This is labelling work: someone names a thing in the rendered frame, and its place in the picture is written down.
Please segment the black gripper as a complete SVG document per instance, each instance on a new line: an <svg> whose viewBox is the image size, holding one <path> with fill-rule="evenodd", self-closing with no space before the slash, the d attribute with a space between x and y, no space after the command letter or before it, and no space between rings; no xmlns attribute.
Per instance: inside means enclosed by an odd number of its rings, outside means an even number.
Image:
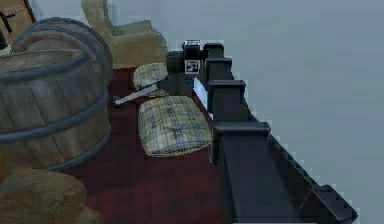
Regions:
<svg viewBox="0 0 384 224"><path fill-rule="evenodd" d="M170 51L166 60L168 75L156 84L145 87L130 95L113 100L114 106L132 101L148 93L156 91L158 87L170 95L189 96L193 90L193 76L185 73L184 56L181 51Z"/></svg>

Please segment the small plaid pillow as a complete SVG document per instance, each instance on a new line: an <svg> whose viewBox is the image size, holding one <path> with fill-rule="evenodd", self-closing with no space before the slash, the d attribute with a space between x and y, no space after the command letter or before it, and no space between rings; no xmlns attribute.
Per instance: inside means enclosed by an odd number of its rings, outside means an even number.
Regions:
<svg viewBox="0 0 384 224"><path fill-rule="evenodd" d="M134 71L133 84L136 90L150 86L168 76L164 63L150 63L138 67Z"/></svg>

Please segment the large plaid pillow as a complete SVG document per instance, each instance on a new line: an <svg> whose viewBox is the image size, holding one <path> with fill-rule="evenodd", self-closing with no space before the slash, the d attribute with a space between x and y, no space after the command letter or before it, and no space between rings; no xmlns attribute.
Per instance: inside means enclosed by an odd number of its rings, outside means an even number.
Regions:
<svg viewBox="0 0 384 224"><path fill-rule="evenodd" d="M187 96L165 96L143 103L138 113L138 133L145 153L151 157L189 154L213 141L205 116Z"/></svg>

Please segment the wooden barrel with grey hoops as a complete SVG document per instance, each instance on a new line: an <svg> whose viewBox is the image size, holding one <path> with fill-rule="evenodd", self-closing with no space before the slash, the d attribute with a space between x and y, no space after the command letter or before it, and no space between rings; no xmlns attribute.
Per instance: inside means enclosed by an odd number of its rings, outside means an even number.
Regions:
<svg viewBox="0 0 384 224"><path fill-rule="evenodd" d="M104 39L88 25L70 18L51 17L30 25L11 45L12 53L44 49L80 49L90 55L96 76L108 86L113 59Z"/></svg>
<svg viewBox="0 0 384 224"><path fill-rule="evenodd" d="M63 170L87 160L110 136L107 101L85 51L0 56L0 146L13 167Z"/></svg>

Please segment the dark red bed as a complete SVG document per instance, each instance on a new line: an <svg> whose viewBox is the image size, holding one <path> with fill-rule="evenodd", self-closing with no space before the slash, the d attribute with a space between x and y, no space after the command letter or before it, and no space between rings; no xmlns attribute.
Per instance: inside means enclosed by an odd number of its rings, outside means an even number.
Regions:
<svg viewBox="0 0 384 224"><path fill-rule="evenodd" d="M88 190L105 224L225 224L220 170L209 149L177 157L145 154L137 133L140 97L110 107L111 135L94 156L65 171Z"/></svg>

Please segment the brown wooden door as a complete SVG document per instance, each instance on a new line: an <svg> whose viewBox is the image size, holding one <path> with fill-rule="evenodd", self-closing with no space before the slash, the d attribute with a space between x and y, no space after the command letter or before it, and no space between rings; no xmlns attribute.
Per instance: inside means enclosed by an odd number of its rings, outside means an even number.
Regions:
<svg viewBox="0 0 384 224"><path fill-rule="evenodd" d="M0 30L9 45L35 22L28 0L0 0L0 11L5 15L15 14L14 17L8 19L13 30L12 33L8 33L0 19Z"/></svg>

